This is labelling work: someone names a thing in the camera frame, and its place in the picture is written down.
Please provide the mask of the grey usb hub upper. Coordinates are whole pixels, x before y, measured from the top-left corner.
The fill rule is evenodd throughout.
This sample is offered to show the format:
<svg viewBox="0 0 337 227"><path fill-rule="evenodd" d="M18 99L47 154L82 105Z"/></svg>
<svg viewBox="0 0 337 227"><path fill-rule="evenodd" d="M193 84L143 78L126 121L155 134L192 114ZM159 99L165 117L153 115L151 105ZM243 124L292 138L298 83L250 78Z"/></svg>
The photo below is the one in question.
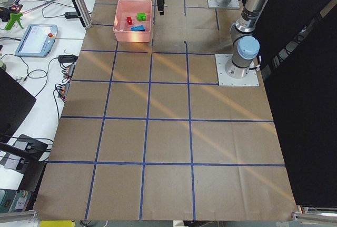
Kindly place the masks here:
<svg viewBox="0 0 337 227"><path fill-rule="evenodd" d="M75 70L75 64L71 64L71 65L67 66L63 70L64 78L71 78L73 76L74 70Z"/></svg>

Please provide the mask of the red toy block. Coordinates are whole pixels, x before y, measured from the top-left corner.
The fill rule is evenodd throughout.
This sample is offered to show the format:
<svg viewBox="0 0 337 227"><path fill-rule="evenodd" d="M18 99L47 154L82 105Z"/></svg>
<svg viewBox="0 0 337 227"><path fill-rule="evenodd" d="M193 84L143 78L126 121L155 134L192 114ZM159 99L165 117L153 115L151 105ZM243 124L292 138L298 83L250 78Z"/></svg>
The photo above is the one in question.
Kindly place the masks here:
<svg viewBox="0 0 337 227"><path fill-rule="evenodd" d="M126 22L128 23L128 25L132 25L133 24L132 18L130 16L128 16L126 18Z"/></svg>

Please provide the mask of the green toy block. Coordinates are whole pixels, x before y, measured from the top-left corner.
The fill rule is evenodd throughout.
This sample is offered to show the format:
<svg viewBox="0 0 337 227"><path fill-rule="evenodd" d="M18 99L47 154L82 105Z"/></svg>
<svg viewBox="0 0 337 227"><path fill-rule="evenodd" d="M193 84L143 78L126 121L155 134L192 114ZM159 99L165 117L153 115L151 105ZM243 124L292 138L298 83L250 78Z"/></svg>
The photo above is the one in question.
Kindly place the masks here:
<svg viewBox="0 0 337 227"><path fill-rule="evenodd" d="M137 20L138 20L139 22L142 22L142 21L146 21L146 20L147 20L146 13L137 13L137 14L136 14L136 17L137 17Z"/></svg>

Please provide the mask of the grey usb hub lower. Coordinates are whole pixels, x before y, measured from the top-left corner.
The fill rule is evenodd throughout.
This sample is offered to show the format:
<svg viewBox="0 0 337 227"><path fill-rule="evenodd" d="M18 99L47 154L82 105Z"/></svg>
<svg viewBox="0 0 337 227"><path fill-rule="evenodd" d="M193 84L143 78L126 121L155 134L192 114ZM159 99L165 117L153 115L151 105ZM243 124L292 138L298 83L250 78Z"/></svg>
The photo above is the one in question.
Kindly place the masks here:
<svg viewBox="0 0 337 227"><path fill-rule="evenodd" d="M58 88L58 97L59 98L62 98L62 99L66 98L69 86L70 86L70 82L68 82L66 84L63 84Z"/></svg>

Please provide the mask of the pink plastic box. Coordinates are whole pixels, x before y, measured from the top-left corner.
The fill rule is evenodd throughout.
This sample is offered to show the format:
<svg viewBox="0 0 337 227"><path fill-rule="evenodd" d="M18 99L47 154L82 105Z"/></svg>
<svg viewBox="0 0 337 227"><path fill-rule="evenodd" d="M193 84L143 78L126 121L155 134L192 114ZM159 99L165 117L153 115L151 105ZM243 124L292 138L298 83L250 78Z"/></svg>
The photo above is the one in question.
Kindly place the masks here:
<svg viewBox="0 0 337 227"><path fill-rule="evenodd" d="M139 22L137 13L146 13L147 20ZM130 16L133 24L128 25L126 18ZM144 25L144 32L131 31L131 26ZM152 1L149 0L118 0L113 32L118 42L142 42L151 40Z"/></svg>

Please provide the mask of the black monitor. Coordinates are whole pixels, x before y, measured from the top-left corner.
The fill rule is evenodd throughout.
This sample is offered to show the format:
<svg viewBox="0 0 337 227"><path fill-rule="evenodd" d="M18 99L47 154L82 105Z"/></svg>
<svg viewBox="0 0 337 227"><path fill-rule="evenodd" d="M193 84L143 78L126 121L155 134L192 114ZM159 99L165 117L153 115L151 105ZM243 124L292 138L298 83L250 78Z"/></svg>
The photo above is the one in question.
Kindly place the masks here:
<svg viewBox="0 0 337 227"><path fill-rule="evenodd" d="M31 93L1 69L1 142L9 141L35 102Z"/></svg>

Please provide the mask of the grey usb hub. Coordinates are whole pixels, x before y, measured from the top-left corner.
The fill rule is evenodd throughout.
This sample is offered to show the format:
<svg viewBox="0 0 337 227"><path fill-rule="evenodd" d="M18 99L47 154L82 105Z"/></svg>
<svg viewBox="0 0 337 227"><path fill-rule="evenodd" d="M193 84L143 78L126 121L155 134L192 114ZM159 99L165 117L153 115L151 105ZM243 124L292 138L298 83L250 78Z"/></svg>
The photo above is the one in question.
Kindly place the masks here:
<svg viewBox="0 0 337 227"><path fill-rule="evenodd" d="M62 98L62 99L66 98L69 86L70 86L70 82L68 82L66 84L63 84L58 88L58 97L59 98Z"/></svg>
<svg viewBox="0 0 337 227"><path fill-rule="evenodd" d="M71 65L67 66L63 70L64 78L71 78L73 76L74 70L75 70L75 64L71 64Z"/></svg>

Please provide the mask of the teach pendant tablet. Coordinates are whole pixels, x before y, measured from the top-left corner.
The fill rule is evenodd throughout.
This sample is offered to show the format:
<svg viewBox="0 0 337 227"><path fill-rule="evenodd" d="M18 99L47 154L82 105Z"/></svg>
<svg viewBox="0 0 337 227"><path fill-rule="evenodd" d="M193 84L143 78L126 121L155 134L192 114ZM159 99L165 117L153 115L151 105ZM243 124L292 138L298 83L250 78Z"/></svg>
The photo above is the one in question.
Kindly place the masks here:
<svg viewBox="0 0 337 227"><path fill-rule="evenodd" d="M54 24L30 24L24 33L15 55L20 57L46 57L58 32Z"/></svg>

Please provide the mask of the green clamp tool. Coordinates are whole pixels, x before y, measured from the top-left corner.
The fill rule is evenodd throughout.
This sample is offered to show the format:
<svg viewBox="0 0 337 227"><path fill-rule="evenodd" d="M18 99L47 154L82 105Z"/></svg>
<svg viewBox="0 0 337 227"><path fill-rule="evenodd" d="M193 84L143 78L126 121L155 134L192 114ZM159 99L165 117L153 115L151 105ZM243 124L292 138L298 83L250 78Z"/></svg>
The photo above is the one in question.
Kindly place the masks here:
<svg viewBox="0 0 337 227"><path fill-rule="evenodd" d="M21 29L23 29L23 26L21 24L21 17L23 16L23 13L10 13L9 20L4 28L4 30L9 31L12 29L15 23L17 23Z"/></svg>

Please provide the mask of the black power adapter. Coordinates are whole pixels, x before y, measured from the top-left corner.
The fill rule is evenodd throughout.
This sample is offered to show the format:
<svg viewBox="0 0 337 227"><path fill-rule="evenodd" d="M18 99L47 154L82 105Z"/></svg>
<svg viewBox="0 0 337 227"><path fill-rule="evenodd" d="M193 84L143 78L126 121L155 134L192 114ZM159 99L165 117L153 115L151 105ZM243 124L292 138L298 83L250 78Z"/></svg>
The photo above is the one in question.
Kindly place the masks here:
<svg viewBox="0 0 337 227"><path fill-rule="evenodd" d="M78 18L77 12L65 12L64 16L66 19Z"/></svg>

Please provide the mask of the blue toy block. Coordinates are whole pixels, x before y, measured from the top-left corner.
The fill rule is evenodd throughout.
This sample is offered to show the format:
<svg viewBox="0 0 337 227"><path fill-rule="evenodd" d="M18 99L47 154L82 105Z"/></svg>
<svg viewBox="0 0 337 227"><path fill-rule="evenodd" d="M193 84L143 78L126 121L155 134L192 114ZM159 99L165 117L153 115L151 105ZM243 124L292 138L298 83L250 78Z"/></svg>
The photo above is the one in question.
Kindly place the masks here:
<svg viewBox="0 0 337 227"><path fill-rule="evenodd" d="M134 31L134 32L144 32L145 31L145 27L144 27L144 25L131 26L131 31Z"/></svg>

